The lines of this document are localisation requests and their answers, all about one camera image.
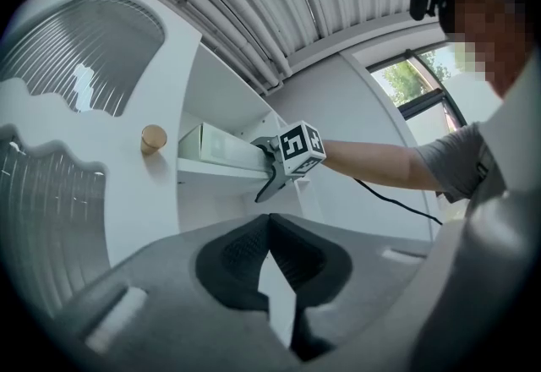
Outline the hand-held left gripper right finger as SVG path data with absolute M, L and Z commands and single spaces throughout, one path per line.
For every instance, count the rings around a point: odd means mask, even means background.
M 273 214 L 270 251 L 296 293 L 291 350 L 308 362 L 349 342 L 397 300 L 432 244 Z

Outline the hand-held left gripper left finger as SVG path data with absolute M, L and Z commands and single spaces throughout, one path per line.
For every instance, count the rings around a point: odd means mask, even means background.
M 99 366 L 293 366 L 259 291 L 267 215 L 157 240 L 79 292 L 56 323 Z

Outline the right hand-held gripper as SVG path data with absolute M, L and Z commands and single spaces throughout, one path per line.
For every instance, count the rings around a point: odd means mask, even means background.
M 291 179 L 304 177 L 326 158 L 318 130 L 304 121 L 287 125 L 275 136 L 254 139 L 251 144 L 271 158 L 270 179 L 257 193 L 255 203 L 267 201 Z

